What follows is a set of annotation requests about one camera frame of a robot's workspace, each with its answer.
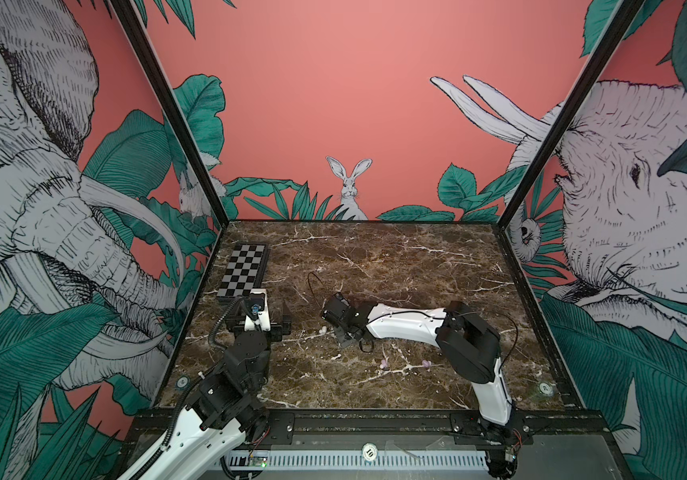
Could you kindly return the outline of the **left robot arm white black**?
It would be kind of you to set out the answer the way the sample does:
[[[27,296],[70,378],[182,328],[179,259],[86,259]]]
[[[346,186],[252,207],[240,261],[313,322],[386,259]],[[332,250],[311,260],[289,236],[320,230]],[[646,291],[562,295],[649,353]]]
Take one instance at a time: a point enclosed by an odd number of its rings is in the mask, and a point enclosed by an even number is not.
[[[289,313],[271,322],[266,290],[235,297],[208,336],[222,358],[188,384],[165,433],[121,478],[198,479],[217,463],[227,478],[257,478],[259,470],[234,471],[227,458],[243,445],[258,448],[271,432],[258,394],[269,381],[272,344],[291,330]]]

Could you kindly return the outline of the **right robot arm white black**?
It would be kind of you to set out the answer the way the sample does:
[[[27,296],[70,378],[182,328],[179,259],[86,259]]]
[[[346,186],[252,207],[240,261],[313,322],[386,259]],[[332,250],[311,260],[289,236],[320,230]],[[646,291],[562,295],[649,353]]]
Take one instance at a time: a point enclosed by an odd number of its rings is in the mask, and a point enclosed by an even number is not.
[[[501,335],[467,304],[453,301],[435,309],[355,304],[337,292],[325,302],[321,318],[333,326],[342,347],[399,339],[439,348],[453,371],[473,387],[483,438],[499,445],[519,442],[511,423],[515,406],[503,377]]]

